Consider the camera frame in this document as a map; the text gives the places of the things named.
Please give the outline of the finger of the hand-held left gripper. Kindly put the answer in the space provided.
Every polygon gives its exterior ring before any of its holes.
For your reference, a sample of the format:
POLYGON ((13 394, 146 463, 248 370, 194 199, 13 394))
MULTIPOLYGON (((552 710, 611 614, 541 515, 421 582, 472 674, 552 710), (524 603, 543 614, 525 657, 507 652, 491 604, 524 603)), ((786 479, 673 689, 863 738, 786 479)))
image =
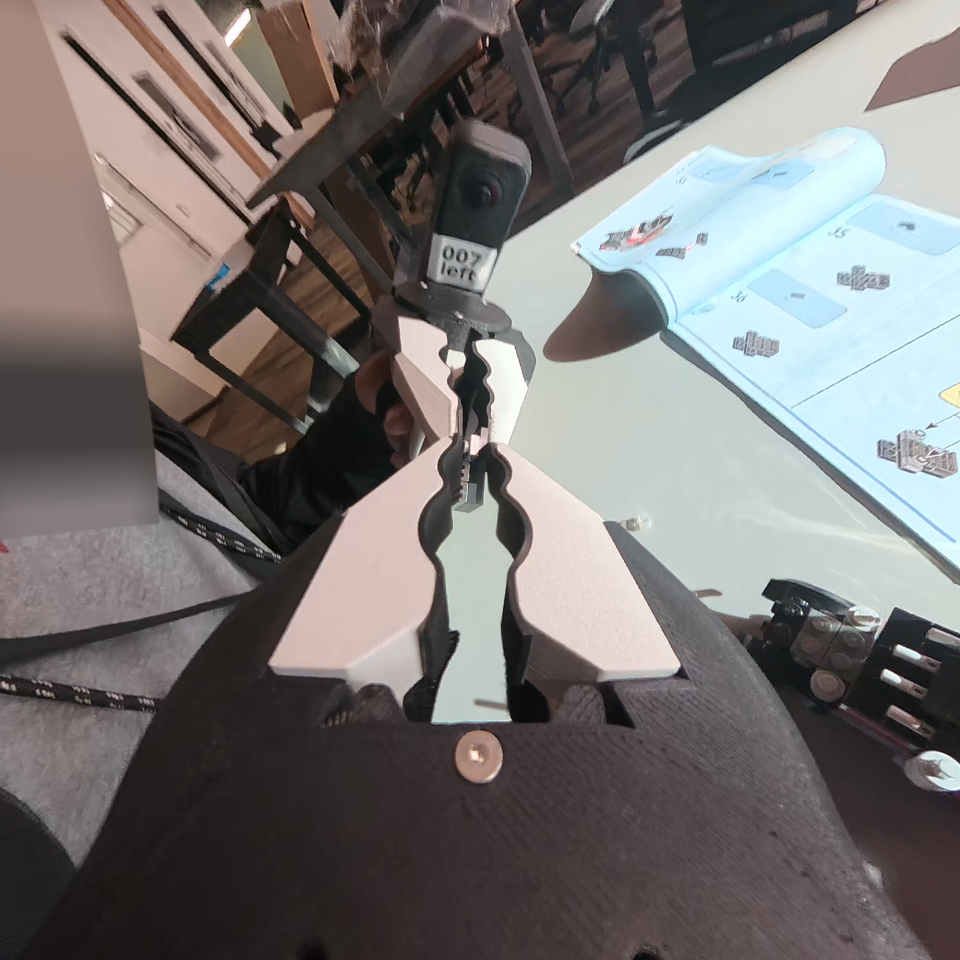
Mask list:
POLYGON ((522 414, 528 382, 511 342, 477 340, 471 346, 471 447, 509 444, 522 414))
POLYGON ((390 318, 392 383, 413 416, 409 451, 420 452, 460 434, 460 400, 450 386, 447 334, 426 320, 390 318))

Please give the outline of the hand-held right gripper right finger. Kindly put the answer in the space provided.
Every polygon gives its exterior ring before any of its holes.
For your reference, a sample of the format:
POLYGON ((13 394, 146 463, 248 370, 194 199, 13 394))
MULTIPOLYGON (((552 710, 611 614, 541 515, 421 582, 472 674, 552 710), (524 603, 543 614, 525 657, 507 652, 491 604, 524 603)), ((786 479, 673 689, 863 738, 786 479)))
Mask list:
POLYGON ((501 636, 509 691, 557 707, 575 686, 675 678, 664 629, 605 521, 508 445, 485 450, 510 555, 501 636))

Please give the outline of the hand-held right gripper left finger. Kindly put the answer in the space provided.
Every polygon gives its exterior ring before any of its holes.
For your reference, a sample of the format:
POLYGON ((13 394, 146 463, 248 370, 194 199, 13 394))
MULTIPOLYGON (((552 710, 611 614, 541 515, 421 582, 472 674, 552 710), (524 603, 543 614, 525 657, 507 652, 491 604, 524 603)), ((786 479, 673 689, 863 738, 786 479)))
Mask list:
POLYGON ((426 677, 421 630, 438 573, 421 538, 428 506, 448 492, 437 440, 350 507, 270 656, 279 676, 407 692, 426 677))

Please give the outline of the dark grey brick piece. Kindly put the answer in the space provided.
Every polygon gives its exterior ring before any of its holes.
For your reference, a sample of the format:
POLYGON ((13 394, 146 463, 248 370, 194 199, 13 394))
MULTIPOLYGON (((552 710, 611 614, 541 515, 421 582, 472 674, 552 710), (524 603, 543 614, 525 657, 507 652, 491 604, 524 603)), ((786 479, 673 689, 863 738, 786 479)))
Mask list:
POLYGON ((461 486, 452 501, 455 512, 471 513, 484 504, 487 485, 484 450, 488 441, 489 428, 481 426, 463 442, 461 486))

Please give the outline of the person's left forearm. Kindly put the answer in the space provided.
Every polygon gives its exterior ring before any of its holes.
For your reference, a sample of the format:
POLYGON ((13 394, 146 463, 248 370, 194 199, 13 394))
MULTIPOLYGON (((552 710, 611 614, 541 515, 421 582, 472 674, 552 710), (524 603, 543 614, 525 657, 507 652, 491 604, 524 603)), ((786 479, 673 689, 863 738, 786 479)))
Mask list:
POLYGON ((396 471, 398 453, 371 389, 348 378, 290 450, 241 465, 239 487, 294 549, 396 471))

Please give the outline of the person's left hand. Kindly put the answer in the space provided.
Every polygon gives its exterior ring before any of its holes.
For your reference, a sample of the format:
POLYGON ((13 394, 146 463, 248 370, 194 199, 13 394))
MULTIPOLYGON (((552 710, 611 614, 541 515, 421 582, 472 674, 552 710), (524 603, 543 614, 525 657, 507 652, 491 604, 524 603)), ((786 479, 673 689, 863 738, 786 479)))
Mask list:
POLYGON ((356 398, 370 421, 371 436, 381 452, 389 451, 390 465, 398 471, 410 461, 415 419, 406 402, 397 398, 389 407, 378 404, 381 395, 394 388, 394 354, 389 348, 371 354, 356 371, 353 386, 356 398))

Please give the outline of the person's black jacket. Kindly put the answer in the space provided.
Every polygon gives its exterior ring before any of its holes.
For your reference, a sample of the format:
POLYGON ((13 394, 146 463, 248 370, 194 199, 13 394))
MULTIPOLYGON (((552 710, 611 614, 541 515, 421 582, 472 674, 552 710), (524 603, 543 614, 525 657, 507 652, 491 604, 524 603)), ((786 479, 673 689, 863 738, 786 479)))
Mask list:
POLYGON ((194 482, 217 500, 237 522, 273 553, 290 555, 295 547, 270 517, 258 508, 227 470, 235 458, 213 447, 149 401, 153 445, 194 482))

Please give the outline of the black metal table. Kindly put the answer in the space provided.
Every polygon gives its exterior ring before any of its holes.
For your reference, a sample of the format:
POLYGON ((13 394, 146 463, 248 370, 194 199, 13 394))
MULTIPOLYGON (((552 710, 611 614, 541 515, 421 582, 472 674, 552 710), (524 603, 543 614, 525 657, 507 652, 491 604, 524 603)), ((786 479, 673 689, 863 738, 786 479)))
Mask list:
POLYGON ((212 350, 225 337, 259 312, 313 359, 312 382, 317 380, 322 368, 341 380, 358 369, 359 362, 354 355, 282 290, 284 269, 291 266, 291 246, 297 247, 308 263, 356 310, 357 323, 364 333, 369 333, 370 307, 309 241, 290 202, 282 198, 222 256, 217 270, 200 289, 171 340, 230 388, 304 435, 325 409, 315 397, 313 386, 307 393, 305 417, 296 417, 212 355, 212 350))

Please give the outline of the grey metal table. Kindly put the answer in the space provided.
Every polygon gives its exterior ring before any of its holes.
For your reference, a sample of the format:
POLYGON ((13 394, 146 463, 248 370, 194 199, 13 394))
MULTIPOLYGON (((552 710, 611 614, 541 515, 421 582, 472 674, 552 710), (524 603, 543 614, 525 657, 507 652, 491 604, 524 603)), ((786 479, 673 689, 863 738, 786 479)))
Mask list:
POLYGON ((506 69, 533 127, 552 186, 560 193, 572 190, 570 161, 515 2, 427 2, 425 9, 413 26, 402 30, 380 75, 343 101, 323 126, 263 176, 246 199, 249 209, 277 194, 306 197, 310 188, 365 153, 395 121, 460 73, 487 36, 500 41, 506 69))

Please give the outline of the red black toy brick vehicle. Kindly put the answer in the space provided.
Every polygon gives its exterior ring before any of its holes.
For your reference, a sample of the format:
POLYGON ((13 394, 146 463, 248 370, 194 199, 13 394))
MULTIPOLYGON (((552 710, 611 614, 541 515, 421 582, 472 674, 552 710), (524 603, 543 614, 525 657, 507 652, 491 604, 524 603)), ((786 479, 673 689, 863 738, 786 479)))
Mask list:
POLYGON ((772 579, 762 596, 771 612, 741 642, 771 684, 887 747, 914 786, 958 798, 958 631, 807 582, 772 579))

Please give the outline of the cardboard box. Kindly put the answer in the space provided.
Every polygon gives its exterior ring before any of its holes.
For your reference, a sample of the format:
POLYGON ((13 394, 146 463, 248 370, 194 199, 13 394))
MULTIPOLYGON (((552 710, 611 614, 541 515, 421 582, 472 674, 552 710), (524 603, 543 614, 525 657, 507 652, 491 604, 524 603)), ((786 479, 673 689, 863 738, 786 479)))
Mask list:
POLYGON ((340 92, 313 2, 262 1, 257 22, 300 120, 336 108, 340 92))

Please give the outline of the light blue instruction booklet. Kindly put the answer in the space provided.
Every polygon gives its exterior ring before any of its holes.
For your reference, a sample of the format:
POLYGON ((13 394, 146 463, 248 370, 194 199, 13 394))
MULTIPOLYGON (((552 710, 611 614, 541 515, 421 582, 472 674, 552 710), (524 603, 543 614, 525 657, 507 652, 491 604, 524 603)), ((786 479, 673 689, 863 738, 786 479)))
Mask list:
POLYGON ((571 250, 958 570, 958 216, 882 193, 886 167, 856 126, 703 146, 571 250))

